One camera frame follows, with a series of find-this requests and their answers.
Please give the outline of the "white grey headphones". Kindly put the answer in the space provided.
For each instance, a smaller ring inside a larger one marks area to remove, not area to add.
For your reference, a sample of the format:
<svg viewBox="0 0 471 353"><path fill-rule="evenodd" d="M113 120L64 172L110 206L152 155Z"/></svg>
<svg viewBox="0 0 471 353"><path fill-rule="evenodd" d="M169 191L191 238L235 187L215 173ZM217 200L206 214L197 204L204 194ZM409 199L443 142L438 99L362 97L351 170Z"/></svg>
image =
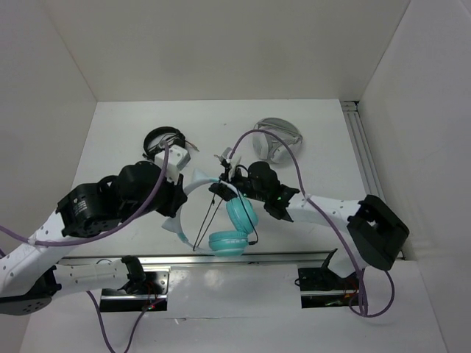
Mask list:
<svg viewBox="0 0 471 353"><path fill-rule="evenodd" d="M282 118L263 118L253 127L252 147L259 160L271 164L286 164L291 161L289 151L296 154L302 145L301 131Z"/></svg>

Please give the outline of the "aluminium right side rail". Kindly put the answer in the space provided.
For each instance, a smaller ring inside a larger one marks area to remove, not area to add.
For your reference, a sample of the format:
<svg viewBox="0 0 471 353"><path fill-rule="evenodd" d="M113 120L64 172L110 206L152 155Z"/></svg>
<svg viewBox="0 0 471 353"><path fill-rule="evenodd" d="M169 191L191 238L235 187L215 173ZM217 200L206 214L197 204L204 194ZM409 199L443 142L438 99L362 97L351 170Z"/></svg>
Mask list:
<svg viewBox="0 0 471 353"><path fill-rule="evenodd" d="M355 158L360 169L364 188L368 193L384 199L378 173L358 111L358 102L341 101L340 105L350 135L350 140L352 141Z"/></svg>

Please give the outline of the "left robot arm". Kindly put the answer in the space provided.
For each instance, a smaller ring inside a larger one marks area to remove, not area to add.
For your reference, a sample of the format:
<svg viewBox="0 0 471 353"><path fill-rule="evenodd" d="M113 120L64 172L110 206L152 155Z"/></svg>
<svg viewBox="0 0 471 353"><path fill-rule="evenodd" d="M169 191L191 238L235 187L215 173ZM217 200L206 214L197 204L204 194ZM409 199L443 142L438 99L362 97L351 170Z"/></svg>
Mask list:
<svg viewBox="0 0 471 353"><path fill-rule="evenodd" d="M136 256L90 265L60 265L76 247L110 236L157 212L174 217L187 200L183 175L151 162L75 187L32 236L1 259L1 313L30 315L53 299L96 289L134 294L147 282Z"/></svg>

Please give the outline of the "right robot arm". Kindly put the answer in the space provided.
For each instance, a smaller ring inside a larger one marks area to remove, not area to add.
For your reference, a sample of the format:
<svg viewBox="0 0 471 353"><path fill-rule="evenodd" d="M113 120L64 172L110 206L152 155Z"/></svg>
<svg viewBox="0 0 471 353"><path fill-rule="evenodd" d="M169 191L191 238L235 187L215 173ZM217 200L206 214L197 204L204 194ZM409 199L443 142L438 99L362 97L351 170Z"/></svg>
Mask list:
<svg viewBox="0 0 471 353"><path fill-rule="evenodd" d="M410 234L377 196L340 200L309 195L301 187L281 183L265 162L253 163L246 173L239 166L226 167L209 190L226 202L240 198L261 202L265 211L280 221L331 227L342 248L321 271L322 282L329 288L338 288L347 277L368 266L389 271Z"/></svg>

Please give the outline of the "black headphones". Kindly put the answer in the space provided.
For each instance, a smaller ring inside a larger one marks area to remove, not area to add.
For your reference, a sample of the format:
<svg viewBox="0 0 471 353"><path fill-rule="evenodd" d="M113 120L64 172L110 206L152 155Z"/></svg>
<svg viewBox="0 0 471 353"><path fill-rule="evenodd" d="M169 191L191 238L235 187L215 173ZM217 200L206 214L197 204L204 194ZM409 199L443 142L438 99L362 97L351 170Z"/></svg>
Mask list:
<svg viewBox="0 0 471 353"><path fill-rule="evenodd" d="M161 126L149 132L143 141L143 158L154 161L155 156L162 152L164 146L179 146L183 149L192 148L199 151L197 146L191 143L186 136L172 126Z"/></svg>

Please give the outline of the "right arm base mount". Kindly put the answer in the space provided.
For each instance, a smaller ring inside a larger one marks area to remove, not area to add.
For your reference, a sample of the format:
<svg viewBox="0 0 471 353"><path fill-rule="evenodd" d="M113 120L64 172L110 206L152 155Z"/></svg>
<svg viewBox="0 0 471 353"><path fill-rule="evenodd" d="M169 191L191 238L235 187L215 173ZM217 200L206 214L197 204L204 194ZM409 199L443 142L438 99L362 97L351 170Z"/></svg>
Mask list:
<svg viewBox="0 0 471 353"><path fill-rule="evenodd" d="M346 278L334 274L327 266L332 251L321 265L298 268L294 284L300 289L302 308L358 306L359 280L355 272Z"/></svg>

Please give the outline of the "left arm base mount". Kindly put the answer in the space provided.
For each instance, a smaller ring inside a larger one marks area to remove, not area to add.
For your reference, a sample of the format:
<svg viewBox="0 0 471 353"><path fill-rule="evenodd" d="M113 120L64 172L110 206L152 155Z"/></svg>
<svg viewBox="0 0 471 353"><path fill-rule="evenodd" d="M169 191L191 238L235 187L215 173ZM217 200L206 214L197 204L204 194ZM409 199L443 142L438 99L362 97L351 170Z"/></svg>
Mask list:
<svg viewBox="0 0 471 353"><path fill-rule="evenodd" d="M146 279L129 293L125 289L102 289L99 297L101 313L164 312L168 308L170 267L143 265Z"/></svg>

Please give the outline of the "teal cat-ear headphones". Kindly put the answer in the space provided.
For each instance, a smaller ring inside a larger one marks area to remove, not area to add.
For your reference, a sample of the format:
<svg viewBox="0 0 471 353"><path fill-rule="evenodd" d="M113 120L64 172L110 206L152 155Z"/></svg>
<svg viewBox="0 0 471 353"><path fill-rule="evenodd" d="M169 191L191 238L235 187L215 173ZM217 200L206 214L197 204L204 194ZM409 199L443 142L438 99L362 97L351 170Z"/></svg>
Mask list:
<svg viewBox="0 0 471 353"><path fill-rule="evenodd" d="M221 180L208 176L196 169L191 177L191 182L184 187L186 196L196 193L203 186L208 186ZM260 235L257 227L258 215L251 201L244 197L238 190L238 197L230 201L224 201L215 195L207 208L206 214L199 229L189 229L188 223L183 220L190 213L180 207L176 216L167 218L162 228L175 234L183 244L197 254L207 254L216 257L241 256L248 247L258 244Z"/></svg>

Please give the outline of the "aluminium front rail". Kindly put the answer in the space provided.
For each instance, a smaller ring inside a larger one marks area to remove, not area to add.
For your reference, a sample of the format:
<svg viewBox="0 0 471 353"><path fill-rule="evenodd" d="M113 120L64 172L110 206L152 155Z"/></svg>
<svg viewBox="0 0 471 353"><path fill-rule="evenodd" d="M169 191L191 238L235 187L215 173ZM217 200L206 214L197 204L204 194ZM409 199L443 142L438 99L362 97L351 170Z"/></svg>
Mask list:
<svg viewBox="0 0 471 353"><path fill-rule="evenodd" d="M216 257L207 254L136 255L145 269L153 267L192 268L238 265L298 265L321 267L335 250L320 252L281 252L243 254L238 257Z"/></svg>

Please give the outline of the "aluminium rail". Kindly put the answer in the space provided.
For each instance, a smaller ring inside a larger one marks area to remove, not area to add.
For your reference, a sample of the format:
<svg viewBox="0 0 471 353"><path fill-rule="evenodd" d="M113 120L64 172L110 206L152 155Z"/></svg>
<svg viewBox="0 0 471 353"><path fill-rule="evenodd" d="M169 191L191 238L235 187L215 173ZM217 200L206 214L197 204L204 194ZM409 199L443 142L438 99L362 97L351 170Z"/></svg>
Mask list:
<svg viewBox="0 0 471 353"><path fill-rule="evenodd" d="M355 158L360 169L364 188L368 193L384 199L378 173L358 111L358 102L341 101L340 105L350 135L350 140L352 141Z"/></svg>
<svg viewBox="0 0 471 353"><path fill-rule="evenodd" d="M321 267L335 250L320 252L281 252L243 254L238 257L216 257L207 254L136 255L145 269L153 267L192 268L238 265L298 265Z"/></svg>

